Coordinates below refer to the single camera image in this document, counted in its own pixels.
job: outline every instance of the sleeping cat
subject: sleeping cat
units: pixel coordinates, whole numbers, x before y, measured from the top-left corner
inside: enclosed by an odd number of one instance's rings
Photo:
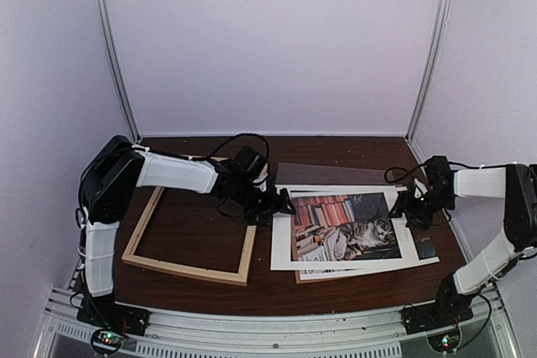
[[[378,218],[366,222],[349,222],[339,226],[334,255],[337,260],[352,260],[367,249],[396,243],[390,220]]]

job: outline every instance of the empty wooden frame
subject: empty wooden frame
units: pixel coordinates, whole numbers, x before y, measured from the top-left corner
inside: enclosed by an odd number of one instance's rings
[[[220,272],[208,268],[191,267],[182,264],[162,262],[149,257],[136,255],[136,249],[140,243],[140,240],[142,239],[143,232],[148,226],[151,215],[153,214],[155,206],[157,203],[159,203],[159,199],[163,191],[164,188],[162,187],[155,188],[148,204],[145,206],[145,209],[138,220],[138,224],[134,229],[131,239],[128,241],[127,248],[122,256],[122,260],[127,264],[147,268],[148,270],[166,272],[176,276],[196,278],[199,280],[213,281],[216,283],[246,286],[248,283],[250,261],[252,260],[253,241],[256,231],[255,226],[248,226],[246,229],[246,236],[244,238],[244,244],[242,245],[242,255],[238,272]]]

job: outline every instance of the wooden table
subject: wooden table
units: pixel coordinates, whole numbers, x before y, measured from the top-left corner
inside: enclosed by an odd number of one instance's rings
[[[224,139],[147,138],[143,144],[155,150],[203,155]],[[269,137],[268,140],[273,172],[281,162],[362,169],[386,169],[393,165],[409,169],[417,164],[406,142],[399,137]],[[255,142],[255,139],[250,140],[253,145]],[[245,143],[238,141],[219,155],[232,157]],[[427,232],[440,263],[299,285],[294,272],[270,271],[271,228],[266,226],[258,228],[247,287],[143,270],[124,264],[121,255],[152,192],[152,188],[137,189],[117,234],[114,277],[118,302],[201,314],[352,312],[434,299],[441,279],[464,264],[451,228],[444,225]],[[137,254],[167,262],[236,271],[245,225],[241,219],[218,215],[217,206],[218,200],[210,196],[167,189]],[[445,220],[442,216],[437,219],[437,223]]]

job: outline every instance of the metal corner post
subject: metal corner post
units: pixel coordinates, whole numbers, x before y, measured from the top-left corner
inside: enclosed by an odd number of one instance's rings
[[[130,131],[131,138],[134,142],[140,140],[140,133],[134,121],[133,109],[128,101],[127,91],[125,89],[125,83],[119,66],[119,60],[117,58],[116,45],[112,36],[112,26],[110,24],[110,16],[108,14],[107,0],[96,0],[97,8],[99,10],[99,16],[101,17],[101,28],[104,37],[104,42],[107,47],[108,63],[110,65],[110,71],[112,72],[112,78],[114,85],[116,86],[117,96],[119,103],[123,110],[123,115],[128,124],[128,130]]]
[[[430,86],[433,81],[436,64],[438,62],[438,56],[440,54],[441,41],[446,29],[447,18],[450,12],[451,0],[438,0],[438,6],[436,9],[435,26],[433,29],[433,35],[430,40],[429,54],[427,54],[427,62],[425,64],[425,70],[421,78],[420,92],[414,106],[414,112],[410,120],[409,130],[406,133],[406,139],[409,143],[414,141],[416,130],[420,124],[420,119],[423,114],[425,102],[429,95]]]

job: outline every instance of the white wall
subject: white wall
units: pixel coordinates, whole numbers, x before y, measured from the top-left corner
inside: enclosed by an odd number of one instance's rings
[[[437,0],[107,0],[144,135],[404,134]]]
[[[77,181],[127,132],[94,0],[0,0],[0,356],[26,356],[76,263]]]
[[[426,157],[464,163],[537,162],[537,0],[453,0],[433,87],[417,133]],[[458,200],[477,254],[503,224],[503,203]],[[534,357],[537,262],[500,282],[524,356]]]

